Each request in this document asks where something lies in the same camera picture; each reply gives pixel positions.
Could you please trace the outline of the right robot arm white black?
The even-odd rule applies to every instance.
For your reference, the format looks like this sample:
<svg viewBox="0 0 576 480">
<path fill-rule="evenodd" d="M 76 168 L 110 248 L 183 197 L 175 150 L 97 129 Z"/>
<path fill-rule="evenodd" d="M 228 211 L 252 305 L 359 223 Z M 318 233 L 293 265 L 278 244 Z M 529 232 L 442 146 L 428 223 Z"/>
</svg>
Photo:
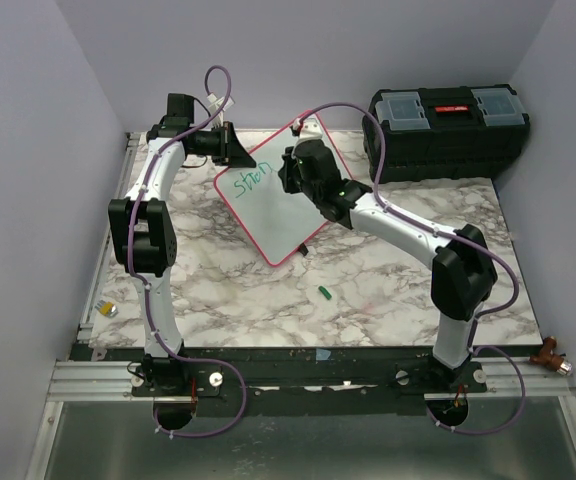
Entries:
<svg viewBox="0 0 576 480">
<path fill-rule="evenodd" d="M 321 140 L 287 147 L 282 161 L 279 178 L 286 193 L 305 196 L 327 221 L 375 236 L 429 269 L 439 327 L 428 379 L 442 392 L 461 384 L 475 316 L 498 279 L 482 232 L 470 224 L 455 230 L 379 203 L 371 187 L 342 177 Z"/>
</svg>

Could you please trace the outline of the black clip on whiteboard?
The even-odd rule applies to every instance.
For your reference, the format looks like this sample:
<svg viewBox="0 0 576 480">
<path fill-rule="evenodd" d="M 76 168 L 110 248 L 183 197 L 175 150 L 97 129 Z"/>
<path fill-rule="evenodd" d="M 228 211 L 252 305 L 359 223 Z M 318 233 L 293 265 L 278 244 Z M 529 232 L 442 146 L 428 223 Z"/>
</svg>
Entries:
<svg viewBox="0 0 576 480">
<path fill-rule="evenodd" d="M 308 247 L 307 247 L 304 243 L 302 243 L 302 244 L 299 246 L 298 251 L 299 251 L 303 256 L 307 256 L 308 253 L 309 253 L 309 249 L 308 249 Z"/>
</svg>

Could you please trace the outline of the green marker cap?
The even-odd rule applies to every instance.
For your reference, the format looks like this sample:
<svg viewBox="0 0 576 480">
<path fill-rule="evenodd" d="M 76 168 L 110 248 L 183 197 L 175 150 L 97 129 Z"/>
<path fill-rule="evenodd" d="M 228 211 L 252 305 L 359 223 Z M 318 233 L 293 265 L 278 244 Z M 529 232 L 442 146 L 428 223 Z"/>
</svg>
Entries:
<svg viewBox="0 0 576 480">
<path fill-rule="evenodd" d="M 324 286 L 319 286 L 318 287 L 318 291 L 324 296 L 324 298 L 326 300 L 331 300 L 332 299 L 332 295 L 331 293 L 327 290 L 327 288 L 325 288 Z"/>
</svg>

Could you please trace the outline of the black toolbox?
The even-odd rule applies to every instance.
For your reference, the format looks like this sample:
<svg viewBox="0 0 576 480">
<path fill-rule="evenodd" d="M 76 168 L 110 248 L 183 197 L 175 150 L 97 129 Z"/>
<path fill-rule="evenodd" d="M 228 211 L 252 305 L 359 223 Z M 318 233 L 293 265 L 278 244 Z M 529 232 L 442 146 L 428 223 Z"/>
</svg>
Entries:
<svg viewBox="0 0 576 480">
<path fill-rule="evenodd" d="M 530 117 L 508 84 L 381 89 L 362 120 L 369 175 L 381 184 L 493 179 L 520 156 Z"/>
</svg>

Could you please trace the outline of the aluminium frame rail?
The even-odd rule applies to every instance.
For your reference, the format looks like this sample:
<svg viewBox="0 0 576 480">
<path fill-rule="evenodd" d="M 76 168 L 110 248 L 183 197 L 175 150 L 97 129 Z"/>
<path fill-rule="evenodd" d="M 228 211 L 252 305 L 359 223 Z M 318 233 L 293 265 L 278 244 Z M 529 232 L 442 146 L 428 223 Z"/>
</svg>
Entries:
<svg viewBox="0 0 576 480">
<path fill-rule="evenodd" d="M 110 229 L 102 236 L 95 270 L 82 313 L 79 317 L 75 342 L 71 349 L 81 347 L 84 359 L 57 362 L 48 387 L 49 402 L 115 402 L 131 398 L 131 376 L 124 362 L 106 361 L 106 350 L 91 349 L 89 341 L 94 327 L 96 302 L 106 281 L 106 272 L 113 255 Z"/>
</svg>

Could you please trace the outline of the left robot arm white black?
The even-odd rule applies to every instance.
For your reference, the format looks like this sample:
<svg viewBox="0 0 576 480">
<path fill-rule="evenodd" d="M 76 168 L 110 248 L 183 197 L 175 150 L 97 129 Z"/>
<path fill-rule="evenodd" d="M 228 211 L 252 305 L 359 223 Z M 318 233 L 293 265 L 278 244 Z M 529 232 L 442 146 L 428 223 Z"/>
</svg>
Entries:
<svg viewBox="0 0 576 480">
<path fill-rule="evenodd" d="M 108 206 L 115 258 L 133 279 L 144 318 L 142 375 L 155 376 L 156 384 L 169 395 L 182 393 L 190 380 L 188 368 L 176 361 L 184 340 L 176 325 L 170 287 L 177 258 L 177 238 L 167 207 L 173 181 L 190 155 L 206 157 L 217 166 L 256 166 L 233 124 L 215 115 L 227 102 L 213 95 L 209 99 L 212 126 L 206 130 L 195 125 L 195 97 L 168 95 L 166 114 L 147 132 L 148 153 L 135 184 Z"/>
</svg>

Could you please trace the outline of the copper pipe fitting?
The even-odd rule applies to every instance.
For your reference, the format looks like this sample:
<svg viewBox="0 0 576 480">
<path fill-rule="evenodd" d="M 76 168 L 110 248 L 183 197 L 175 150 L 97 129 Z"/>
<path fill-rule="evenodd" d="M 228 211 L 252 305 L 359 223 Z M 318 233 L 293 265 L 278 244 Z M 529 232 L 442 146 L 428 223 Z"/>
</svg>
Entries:
<svg viewBox="0 0 576 480">
<path fill-rule="evenodd" d="M 529 362 L 561 376 L 570 376 L 573 373 L 573 366 L 563 355 L 555 352 L 556 348 L 557 340 L 555 337 L 545 338 L 539 352 L 531 355 Z"/>
</svg>

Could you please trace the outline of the small yellow connector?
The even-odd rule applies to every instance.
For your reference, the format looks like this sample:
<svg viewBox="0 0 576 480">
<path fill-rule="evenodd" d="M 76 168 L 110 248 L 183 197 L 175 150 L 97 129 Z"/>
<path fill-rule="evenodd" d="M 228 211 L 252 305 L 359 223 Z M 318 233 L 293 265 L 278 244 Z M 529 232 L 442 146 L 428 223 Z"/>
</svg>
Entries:
<svg viewBox="0 0 576 480">
<path fill-rule="evenodd" d="M 96 304 L 95 304 L 95 309 L 103 316 L 108 317 L 108 318 L 113 318 L 114 316 L 117 315 L 117 306 L 110 302 L 110 301 L 104 301 L 104 300 L 99 300 Z"/>
</svg>

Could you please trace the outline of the whiteboard with pink frame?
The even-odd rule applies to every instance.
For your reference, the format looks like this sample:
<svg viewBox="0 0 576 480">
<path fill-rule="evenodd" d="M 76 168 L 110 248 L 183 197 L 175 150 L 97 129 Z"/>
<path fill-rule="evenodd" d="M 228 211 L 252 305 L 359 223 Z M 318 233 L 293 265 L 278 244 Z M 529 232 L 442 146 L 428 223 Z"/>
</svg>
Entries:
<svg viewBox="0 0 576 480">
<path fill-rule="evenodd" d="M 306 196 L 283 190 L 282 155 L 296 141 L 284 126 L 250 150 L 254 168 L 228 168 L 214 179 L 217 193 L 271 266 L 282 264 L 327 223 Z"/>
</svg>

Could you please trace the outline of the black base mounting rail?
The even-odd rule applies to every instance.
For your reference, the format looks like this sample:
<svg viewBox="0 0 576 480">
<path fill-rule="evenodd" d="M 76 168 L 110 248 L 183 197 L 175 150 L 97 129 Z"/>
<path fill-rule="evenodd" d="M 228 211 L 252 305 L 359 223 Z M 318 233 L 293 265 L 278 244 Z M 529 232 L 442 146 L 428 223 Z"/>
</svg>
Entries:
<svg viewBox="0 0 576 480">
<path fill-rule="evenodd" d="M 428 347 L 189 348 L 182 372 L 142 375 L 138 348 L 105 349 L 124 362 L 131 398 L 173 412 L 232 418 L 396 413 L 422 415 L 426 402 L 464 400 L 487 389 L 483 367 L 470 361 L 450 373 Z"/>
</svg>

